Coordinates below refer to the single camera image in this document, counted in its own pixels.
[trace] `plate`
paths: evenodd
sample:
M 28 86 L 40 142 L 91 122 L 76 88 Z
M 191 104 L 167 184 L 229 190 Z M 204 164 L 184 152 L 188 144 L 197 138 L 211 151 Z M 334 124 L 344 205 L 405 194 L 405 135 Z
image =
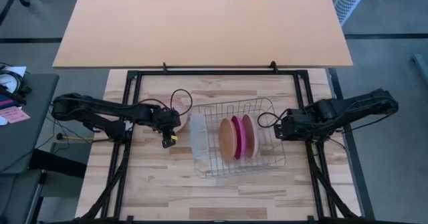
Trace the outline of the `plate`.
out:
M 257 123 L 253 116 L 246 114 L 242 117 L 243 127 L 245 128 L 245 138 L 247 141 L 247 149 L 245 154 L 248 158 L 253 158 L 259 150 L 259 136 L 257 133 Z
M 236 147 L 235 158 L 239 160 L 240 158 L 244 157 L 245 149 L 247 148 L 245 128 L 243 127 L 242 120 L 237 116 L 232 117 L 232 123 L 235 125 L 236 136 L 237 136 L 237 147 Z
M 235 125 L 229 119 L 223 119 L 219 129 L 220 152 L 223 160 L 233 160 L 237 148 L 237 133 Z

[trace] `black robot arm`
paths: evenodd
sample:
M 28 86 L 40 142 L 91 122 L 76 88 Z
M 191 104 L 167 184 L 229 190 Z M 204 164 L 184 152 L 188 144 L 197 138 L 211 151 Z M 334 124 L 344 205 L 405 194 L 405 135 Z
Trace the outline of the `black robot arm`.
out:
M 303 110 L 286 110 L 275 124 L 276 138 L 281 140 L 322 140 L 337 128 L 371 114 L 390 116 L 399 109 L 398 102 L 382 89 L 346 100 L 319 100 Z
M 120 117 L 121 120 L 108 120 L 99 114 Z M 125 121 L 148 126 L 162 133 L 164 148 L 175 144 L 173 129 L 181 125 L 179 113 L 167 106 L 118 104 L 79 94 L 64 94 L 55 98 L 52 116 L 61 121 L 77 120 L 90 130 L 103 130 L 115 142 L 128 140 Z

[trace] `wooden table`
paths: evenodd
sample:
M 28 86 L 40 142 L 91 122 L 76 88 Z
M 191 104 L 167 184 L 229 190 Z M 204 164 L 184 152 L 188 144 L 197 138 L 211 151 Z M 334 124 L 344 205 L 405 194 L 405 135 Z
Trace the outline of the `wooden table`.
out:
M 326 72 L 309 70 L 315 101 L 331 98 Z M 111 70 L 105 100 L 121 102 L 126 70 Z M 173 90 L 191 92 L 194 104 L 266 97 L 276 113 L 297 108 L 290 76 L 144 76 L 140 100 L 169 97 Z M 184 104 L 189 99 L 178 94 Z M 161 137 L 146 127 L 134 129 L 121 219 L 269 219 L 305 220 L 316 216 L 308 160 L 303 142 L 284 144 L 287 163 L 278 169 L 236 177 L 201 179 L 193 170 L 189 123 L 176 146 L 163 149 Z M 97 134 L 96 138 L 105 138 Z M 342 142 L 340 135 L 333 139 Z M 344 149 L 328 141 L 326 159 L 332 186 L 357 215 L 360 214 Z M 83 215 L 106 185 L 112 143 L 92 145 L 76 216 Z M 323 204 L 327 206 L 323 188 Z M 110 202 L 110 215 L 115 194 Z
M 78 0 L 55 68 L 351 66 L 332 0 Z

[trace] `wire dish rack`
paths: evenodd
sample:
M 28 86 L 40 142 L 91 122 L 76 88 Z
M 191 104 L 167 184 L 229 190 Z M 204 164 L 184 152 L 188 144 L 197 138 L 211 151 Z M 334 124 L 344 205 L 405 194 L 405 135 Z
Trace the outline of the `wire dish rack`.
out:
M 221 157 L 219 127 L 222 119 L 232 116 L 242 118 L 244 114 L 249 114 L 257 120 L 264 112 L 275 113 L 272 101 L 267 98 L 194 106 L 190 129 L 196 174 L 201 178 L 226 177 L 285 165 L 286 154 L 281 141 L 275 138 L 273 127 L 262 128 L 258 125 L 259 149 L 253 158 L 224 162 Z M 271 115 L 264 115 L 260 118 L 260 124 L 267 126 L 275 120 Z

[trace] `gray table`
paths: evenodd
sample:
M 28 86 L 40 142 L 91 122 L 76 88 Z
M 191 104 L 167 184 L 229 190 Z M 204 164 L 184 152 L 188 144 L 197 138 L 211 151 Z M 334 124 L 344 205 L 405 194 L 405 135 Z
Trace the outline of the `gray table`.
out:
M 45 121 L 54 94 L 58 75 L 56 74 L 27 74 L 27 85 L 33 90 L 25 99 L 27 105 L 22 109 L 31 118 L 14 124 L 0 126 L 0 170 L 32 151 L 37 144 L 41 127 Z M 32 154 L 28 154 L 2 174 L 18 174 L 27 170 Z
M 0 215 L 8 223 L 31 221 L 31 207 L 45 179 L 42 170 L 81 178 L 86 170 L 84 163 L 35 149 L 58 76 L 28 74 L 25 81 L 33 91 L 25 97 L 27 105 L 22 109 L 31 118 L 0 126 Z

